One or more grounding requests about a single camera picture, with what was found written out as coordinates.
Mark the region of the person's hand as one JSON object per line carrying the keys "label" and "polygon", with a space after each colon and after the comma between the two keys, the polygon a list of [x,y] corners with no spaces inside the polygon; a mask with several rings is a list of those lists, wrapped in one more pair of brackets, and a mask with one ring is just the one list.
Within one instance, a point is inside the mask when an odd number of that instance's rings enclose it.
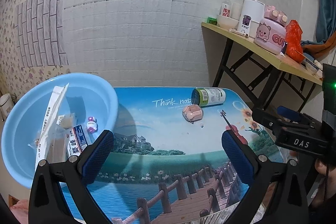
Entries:
{"label": "person's hand", "polygon": [[324,199],[329,199],[331,198],[333,195],[335,195],[335,167],[334,166],[330,166],[329,167],[329,171],[327,172],[327,166],[320,161],[319,159],[317,159],[315,161],[315,169],[316,171],[325,176],[325,178],[327,178],[327,182],[323,182],[319,188],[318,188],[318,192],[316,193],[313,201],[312,201],[312,205],[315,207],[318,207],[319,205],[321,205],[324,201]]}

